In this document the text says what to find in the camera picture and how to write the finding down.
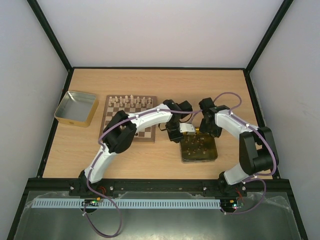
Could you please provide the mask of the gold tin with pieces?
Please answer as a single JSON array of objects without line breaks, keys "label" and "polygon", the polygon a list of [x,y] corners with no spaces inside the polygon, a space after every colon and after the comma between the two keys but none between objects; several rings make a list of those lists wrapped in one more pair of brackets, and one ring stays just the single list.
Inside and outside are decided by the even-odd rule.
[{"label": "gold tin with pieces", "polygon": [[187,163],[214,162],[218,158],[215,138],[200,132],[199,128],[193,133],[183,133],[179,143],[181,161]]}]

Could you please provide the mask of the wooden chess board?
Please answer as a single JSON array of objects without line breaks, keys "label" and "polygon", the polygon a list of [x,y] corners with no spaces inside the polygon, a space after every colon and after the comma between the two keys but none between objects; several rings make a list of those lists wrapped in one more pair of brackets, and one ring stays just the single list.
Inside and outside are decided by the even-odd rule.
[{"label": "wooden chess board", "polygon": [[[152,109],[158,105],[157,97],[153,95],[107,95],[98,137],[103,133],[111,119],[118,111],[137,113]],[[156,127],[153,125],[135,134],[134,142],[155,143]]]}]

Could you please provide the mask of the gold tin lid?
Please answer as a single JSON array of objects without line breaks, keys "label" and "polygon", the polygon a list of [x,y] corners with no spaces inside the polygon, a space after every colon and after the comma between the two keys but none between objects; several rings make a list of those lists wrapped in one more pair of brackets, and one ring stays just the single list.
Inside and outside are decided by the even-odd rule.
[{"label": "gold tin lid", "polygon": [[99,101],[96,95],[67,91],[60,101],[54,117],[59,123],[87,128],[90,126]]}]

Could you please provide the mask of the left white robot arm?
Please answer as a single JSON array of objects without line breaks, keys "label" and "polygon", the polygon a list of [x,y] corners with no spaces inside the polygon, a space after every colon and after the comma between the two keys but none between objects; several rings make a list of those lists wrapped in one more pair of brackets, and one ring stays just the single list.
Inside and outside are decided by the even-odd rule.
[{"label": "left white robot arm", "polygon": [[169,140],[179,143],[184,137],[183,133],[195,132],[191,124],[186,129],[182,129],[181,119],[194,114],[188,101],[177,104],[171,99],[136,113],[118,111],[98,139],[100,149],[94,160],[82,171],[86,181],[94,184],[102,180],[106,169],[116,155],[125,152],[132,145],[135,135],[146,128],[165,124]]}]

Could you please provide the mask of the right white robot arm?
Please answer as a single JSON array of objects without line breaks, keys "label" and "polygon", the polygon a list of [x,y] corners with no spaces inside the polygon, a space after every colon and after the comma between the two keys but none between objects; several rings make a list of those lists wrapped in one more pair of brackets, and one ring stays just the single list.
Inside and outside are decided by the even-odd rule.
[{"label": "right white robot arm", "polygon": [[245,122],[232,112],[232,109],[204,98],[199,102],[203,119],[199,130],[215,138],[226,130],[239,140],[239,163],[222,173],[218,191],[229,196],[240,182],[256,176],[272,176],[279,163],[273,133],[268,127],[257,127]]}]

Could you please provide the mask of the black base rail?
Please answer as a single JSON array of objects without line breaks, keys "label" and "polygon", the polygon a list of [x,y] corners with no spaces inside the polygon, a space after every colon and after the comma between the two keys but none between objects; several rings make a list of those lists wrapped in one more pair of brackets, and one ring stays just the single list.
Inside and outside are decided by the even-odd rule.
[{"label": "black base rail", "polygon": [[[92,187],[99,193],[105,192],[108,197],[116,198],[127,192],[142,193],[189,193],[216,199],[231,199],[239,195],[246,196],[248,192],[261,192],[263,184],[253,181],[246,184],[222,187],[219,180],[159,180],[159,179],[103,179]],[[27,195],[30,191],[38,192],[67,192],[70,196],[89,198],[96,196],[80,186],[78,179],[72,178],[30,178],[23,191]]]}]

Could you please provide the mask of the black frame right post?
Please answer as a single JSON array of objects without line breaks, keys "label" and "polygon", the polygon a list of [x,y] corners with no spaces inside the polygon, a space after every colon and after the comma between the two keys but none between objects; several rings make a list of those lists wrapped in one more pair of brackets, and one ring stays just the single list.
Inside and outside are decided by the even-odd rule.
[{"label": "black frame right post", "polygon": [[278,26],[282,22],[284,16],[286,15],[288,10],[290,9],[293,2],[294,2],[294,0],[283,0],[282,1],[279,9],[277,10],[275,16],[273,17],[270,25],[267,28],[265,34],[263,35],[260,43],[258,44],[254,54],[252,55],[248,65],[245,68],[247,72],[251,72],[253,70],[254,66],[258,62],[260,56],[262,55],[263,51],[267,47],[272,36],[276,32]]}]

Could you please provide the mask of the black frame post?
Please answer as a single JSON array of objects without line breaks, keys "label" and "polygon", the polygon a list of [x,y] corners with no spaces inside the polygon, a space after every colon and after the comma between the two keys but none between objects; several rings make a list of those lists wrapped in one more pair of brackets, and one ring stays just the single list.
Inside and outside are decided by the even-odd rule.
[{"label": "black frame post", "polygon": [[41,9],[37,0],[27,0],[28,5],[33,11],[35,17],[37,18],[39,24],[41,25],[43,31],[48,37],[50,43],[52,44],[55,52],[57,53],[59,59],[61,60],[65,69],[69,72],[72,69],[72,65],[68,60],[61,44],[59,43],[58,38],[56,37],[50,23],[48,22],[43,10]]},{"label": "black frame post", "polygon": [[275,16],[273,17],[270,25],[267,28],[265,34],[263,35],[260,43],[258,44],[254,54],[252,55],[248,65],[245,68],[247,72],[251,72],[253,70],[254,66],[258,62],[260,56],[262,55],[263,51],[267,47],[272,36],[276,32],[278,26],[282,22],[284,16],[286,15],[288,10],[290,9],[293,2],[294,2],[294,0],[283,0],[282,1],[279,9],[277,10]]}]

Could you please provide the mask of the black frame left post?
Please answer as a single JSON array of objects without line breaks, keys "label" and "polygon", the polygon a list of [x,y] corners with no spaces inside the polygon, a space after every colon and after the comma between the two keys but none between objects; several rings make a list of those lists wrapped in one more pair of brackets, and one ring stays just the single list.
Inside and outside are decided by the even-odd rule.
[{"label": "black frame left post", "polygon": [[58,38],[56,37],[50,23],[48,22],[43,10],[41,9],[37,0],[27,0],[28,5],[33,11],[35,17],[37,18],[39,24],[41,25],[43,31],[48,37],[50,43],[52,44],[55,52],[57,53],[59,59],[61,60],[65,69],[69,72],[72,69],[72,65],[68,60],[61,44],[59,43]]}]

